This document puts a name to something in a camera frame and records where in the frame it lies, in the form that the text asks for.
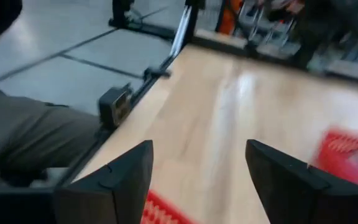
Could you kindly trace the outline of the orange container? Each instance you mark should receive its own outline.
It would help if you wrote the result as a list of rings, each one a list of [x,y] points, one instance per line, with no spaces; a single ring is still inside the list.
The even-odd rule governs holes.
[[[216,32],[232,34],[236,26],[235,15],[238,15],[244,0],[223,0],[219,12]]]

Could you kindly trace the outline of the red plastic basket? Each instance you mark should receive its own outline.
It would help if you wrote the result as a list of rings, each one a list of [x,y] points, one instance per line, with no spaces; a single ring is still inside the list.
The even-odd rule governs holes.
[[[197,224],[174,204],[149,190],[140,224]]]
[[[329,129],[322,138],[312,164],[336,177],[353,182],[349,157],[351,152],[357,148],[358,131]]]

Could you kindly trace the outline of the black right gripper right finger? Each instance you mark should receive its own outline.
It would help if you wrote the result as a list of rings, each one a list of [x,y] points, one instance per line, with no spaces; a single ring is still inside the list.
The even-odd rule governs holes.
[[[358,224],[358,185],[247,140],[250,177],[270,224]]]

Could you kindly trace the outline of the person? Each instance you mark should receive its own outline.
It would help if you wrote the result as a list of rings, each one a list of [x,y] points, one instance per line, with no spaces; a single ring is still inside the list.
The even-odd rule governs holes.
[[[97,142],[97,116],[0,90],[0,183],[68,167]]]

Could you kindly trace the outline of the black metal table frame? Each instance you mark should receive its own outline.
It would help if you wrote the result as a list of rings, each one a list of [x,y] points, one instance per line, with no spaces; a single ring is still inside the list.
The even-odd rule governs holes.
[[[148,79],[148,92],[72,182],[148,139],[152,188],[181,192],[248,184],[248,139],[307,164],[330,129],[355,136],[358,146],[358,88],[339,81],[193,45]]]

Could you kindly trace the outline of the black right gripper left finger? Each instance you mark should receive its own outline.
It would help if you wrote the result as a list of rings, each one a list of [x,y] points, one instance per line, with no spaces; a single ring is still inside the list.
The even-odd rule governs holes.
[[[53,196],[57,224],[140,224],[153,161],[153,141],[146,140],[57,189]]]

